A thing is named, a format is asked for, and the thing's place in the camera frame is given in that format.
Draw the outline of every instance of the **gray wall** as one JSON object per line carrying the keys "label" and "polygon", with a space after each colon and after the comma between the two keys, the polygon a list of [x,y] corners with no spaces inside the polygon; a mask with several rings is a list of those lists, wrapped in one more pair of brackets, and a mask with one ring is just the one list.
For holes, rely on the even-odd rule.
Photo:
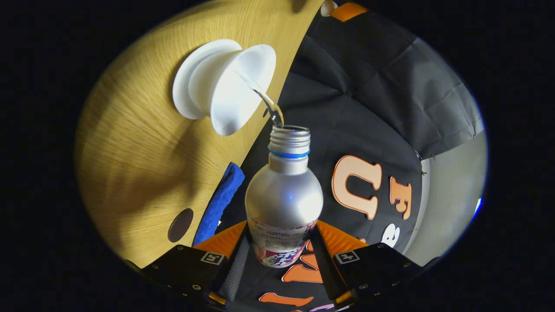
{"label": "gray wall", "polygon": [[403,252],[418,265],[448,251],[472,220],[486,178],[485,133],[478,134],[476,141],[436,156],[436,160],[425,160],[422,167],[425,172],[429,168],[422,181],[424,192],[429,184],[427,205],[423,200],[416,230]]}

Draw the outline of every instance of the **threaded bottle opening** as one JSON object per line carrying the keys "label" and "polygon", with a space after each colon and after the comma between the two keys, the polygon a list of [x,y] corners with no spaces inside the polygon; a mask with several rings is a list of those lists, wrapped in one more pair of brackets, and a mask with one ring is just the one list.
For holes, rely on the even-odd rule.
{"label": "threaded bottle opening", "polygon": [[305,157],[310,153],[310,130],[295,125],[273,126],[268,149],[284,158]]}

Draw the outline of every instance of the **blue ring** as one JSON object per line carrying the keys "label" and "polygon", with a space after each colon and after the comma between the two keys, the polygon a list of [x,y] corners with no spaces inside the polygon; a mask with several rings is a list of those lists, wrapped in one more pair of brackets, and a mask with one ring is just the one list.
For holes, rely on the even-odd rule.
{"label": "blue ring", "polygon": [[303,158],[303,157],[307,156],[308,154],[310,154],[310,150],[309,150],[308,152],[306,152],[306,153],[303,153],[303,154],[287,154],[287,153],[281,153],[281,152],[277,152],[277,151],[271,149],[269,146],[268,146],[268,150],[269,150],[270,152],[274,153],[275,155],[279,156],[279,157],[289,158],[289,159]]}

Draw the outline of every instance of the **silver bottle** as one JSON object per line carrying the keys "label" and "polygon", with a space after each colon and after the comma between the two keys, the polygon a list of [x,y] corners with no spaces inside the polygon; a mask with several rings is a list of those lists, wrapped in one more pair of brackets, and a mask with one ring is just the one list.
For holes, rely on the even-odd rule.
{"label": "silver bottle", "polygon": [[273,127],[268,164],[252,178],[245,209],[256,257],[284,268],[300,256],[322,212],[322,187],[308,168],[310,131]]}

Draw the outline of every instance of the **wooden table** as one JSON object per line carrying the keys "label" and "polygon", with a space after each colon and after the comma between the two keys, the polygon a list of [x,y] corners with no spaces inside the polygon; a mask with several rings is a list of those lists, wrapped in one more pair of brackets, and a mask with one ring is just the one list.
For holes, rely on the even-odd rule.
{"label": "wooden table", "polygon": [[[187,10],[142,36],[103,73],[84,105],[75,146],[79,188],[96,228],[122,258],[143,268],[174,244],[191,246],[230,162],[241,165],[268,117],[261,103],[237,133],[222,137],[210,119],[189,120],[174,107],[177,69],[217,39],[277,54],[268,95],[278,100],[291,62],[322,0],[219,0]],[[168,229],[194,211],[177,243]]]}

